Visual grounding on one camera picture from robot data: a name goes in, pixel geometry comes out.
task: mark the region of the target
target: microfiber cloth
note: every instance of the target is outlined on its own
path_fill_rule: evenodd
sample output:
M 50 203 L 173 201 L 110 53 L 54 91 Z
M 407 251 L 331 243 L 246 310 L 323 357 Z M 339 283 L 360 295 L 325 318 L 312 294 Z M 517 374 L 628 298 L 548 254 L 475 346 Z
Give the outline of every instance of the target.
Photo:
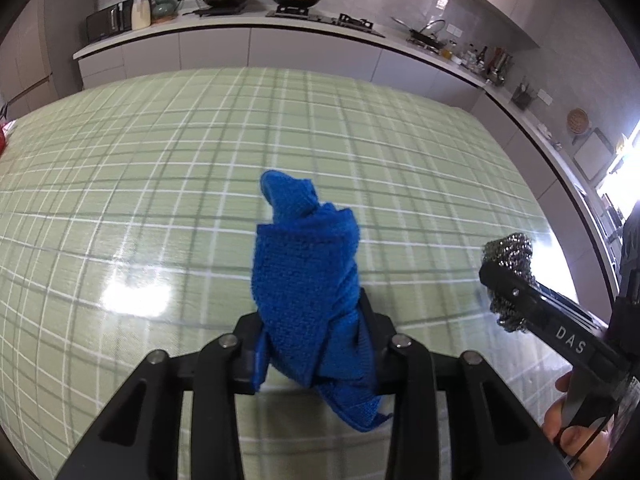
M 360 231 L 350 209 L 320 204 L 310 180 L 279 171 L 260 178 L 273 224 L 258 225 L 251 287 L 264 323 L 254 385 L 269 361 L 314 388 L 352 428 L 388 419 L 373 394 L 374 353 L 362 314 L 354 260 Z

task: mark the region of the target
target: white countertop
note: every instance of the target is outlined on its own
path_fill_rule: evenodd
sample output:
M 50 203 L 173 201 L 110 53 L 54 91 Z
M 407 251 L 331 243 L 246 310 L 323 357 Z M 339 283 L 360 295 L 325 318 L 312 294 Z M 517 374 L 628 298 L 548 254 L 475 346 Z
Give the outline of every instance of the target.
M 147 28 L 140 30 L 132 30 L 130 32 L 123 32 L 117 36 L 112 36 L 104 40 L 92 43 L 83 49 L 76 52 L 73 56 L 74 59 L 80 59 L 81 57 L 89 56 L 99 50 L 111 48 L 122 43 L 127 43 L 132 40 L 138 40 L 146 38 L 148 36 L 154 36 L 156 34 L 165 34 L 171 31 L 180 32 L 181 30 L 188 30 L 193 28 L 207 28 L 207 27 L 255 27 L 255 26 L 271 26 L 271 27 L 293 27 L 300 30 L 318 30 L 322 32 L 330 32 L 332 34 L 343 36 L 350 40 L 367 41 L 370 44 L 376 44 L 383 48 L 390 48 L 410 56 L 422 59 L 442 70 L 446 70 L 471 84 L 483 88 L 488 95 L 498 101 L 513 117 L 513 119 L 520 124 L 531 136 L 533 141 L 542 149 L 542 151 L 551 161 L 551 164 L 556 168 L 558 174 L 567 184 L 567 187 L 578 204 L 578 207 L 582 211 L 583 216 L 586 218 L 587 227 L 591 230 L 596 244 L 598 246 L 598 252 L 603 259 L 607 268 L 607 277 L 612 286 L 612 290 L 618 291 L 618 282 L 614 273 L 614 270 L 610 264 L 609 253 L 606 248 L 605 241 L 602 238 L 596 221 L 587 206 L 584 196 L 588 196 L 588 192 L 584 184 L 576 176 L 578 174 L 577 168 L 573 164 L 570 156 L 564 151 L 564 149 L 556 150 L 549 139 L 547 139 L 537 128 L 539 121 L 530 113 L 522 112 L 513 103 L 511 103 L 511 94 L 504 88 L 496 88 L 491 84 L 487 84 L 486 81 L 475 74 L 472 74 L 465 68 L 456 65 L 450 60 L 444 59 L 441 56 L 433 54 L 427 50 L 421 49 L 406 41 L 407 33 L 405 30 L 399 28 L 382 27 L 381 25 L 374 25 L 374 30 L 380 34 L 384 34 L 384 38 L 380 38 L 374 34 L 367 34 L 366 32 L 360 32 L 357 30 L 351 30 L 349 28 L 337 27 L 328 23 L 308 22 L 306 20 L 296 20 L 294 18 L 273 18 L 265 16 L 266 11 L 260 10 L 255 12 L 243 12 L 237 16 L 212 16 L 200 18 L 194 14 L 180 15 L 170 22 L 158 23 L 151 25 Z
M 271 25 L 271 27 L 295 27 L 301 30 L 306 29 L 330 32 L 332 34 L 337 34 L 338 36 L 344 36 L 350 40 L 364 40 L 385 48 L 392 48 L 428 61 L 429 63 L 447 70 L 448 72 L 451 72 L 476 86 L 484 86 L 484 80 L 475 74 L 472 74 L 468 70 L 456 65 L 448 59 L 438 56 L 437 54 L 433 54 L 427 50 L 419 48 L 418 46 L 408 43 L 406 40 L 407 31 L 402 30 L 401 28 L 396 29 L 382 27 L 381 25 L 374 25 L 374 30 L 385 36 L 384 38 L 380 38 L 375 34 L 368 34 L 366 32 L 360 32 L 359 30 L 352 30 L 345 27 L 338 27 L 337 25 L 330 25 L 328 23 L 308 22 L 306 20 L 296 20 L 295 18 L 268 18 L 265 14 L 266 12 L 264 10 L 260 10 L 257 12 L 243 12 L 237 16 L 212 16 L 208 18 L 200 18 L 194 14 L 180 15 L 170 22 L 158 23 L 147 28 L 141 28 L 140 30 L 123 32 L 116 36 L 111 36 L 110 38 L 105 38 L 104 40 L 89 44 L 81 50 L 78 50 L 74 54 L 74 59 L 80 59 L 81 57 L 88 56 L 99 50 L 127 43 L 128 41 L 141 40 L 147 36 L 166 34 L 171 31 L 180 32 L 181 30 L 187 30 L 190 28 L 225 26 L 237 27 L 242 25 L 246 27 L 264 27 L 265 25 Z

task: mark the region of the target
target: microwave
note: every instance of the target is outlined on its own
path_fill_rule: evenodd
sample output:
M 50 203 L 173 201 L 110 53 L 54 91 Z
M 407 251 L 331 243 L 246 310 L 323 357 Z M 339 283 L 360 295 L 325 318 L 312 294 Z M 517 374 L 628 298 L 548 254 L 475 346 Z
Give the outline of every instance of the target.
M 131 30 L 132 8 L 133 0 L 124 0 L 87 16 L 86 37 L 89 43 Z

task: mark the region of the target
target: white container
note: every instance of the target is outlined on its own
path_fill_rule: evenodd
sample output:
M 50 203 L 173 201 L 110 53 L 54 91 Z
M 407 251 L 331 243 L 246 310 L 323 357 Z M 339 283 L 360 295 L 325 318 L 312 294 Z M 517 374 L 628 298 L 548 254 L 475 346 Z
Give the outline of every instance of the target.
M 131 7 L 131 30 L 151 25 L 151 0 L 134 0 Z

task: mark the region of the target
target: plaid tablecloth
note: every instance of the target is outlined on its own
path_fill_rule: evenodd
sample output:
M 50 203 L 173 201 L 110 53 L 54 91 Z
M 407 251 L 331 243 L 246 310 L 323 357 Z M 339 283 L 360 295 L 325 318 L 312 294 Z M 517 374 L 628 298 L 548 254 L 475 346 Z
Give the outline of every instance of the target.
M 479 350 L 544 413 L 566 363 L 496 325 L 481 247 L 524 231 L 539 277 L 572 284 L 532 193 L 471 115 L 313 73 L 165 73 L 41 108 L 0 158 L 0 421 L 39 478 L 148 351 L 196 351 L 255 309 L 267 168 L 354 210 L 375 310 L 433 351 Z M 183 413 L 188 478 L 188 398 Z M 383 477 L 389 425 L 356 433 L 273 370 L 238 419 L 248 479 Z

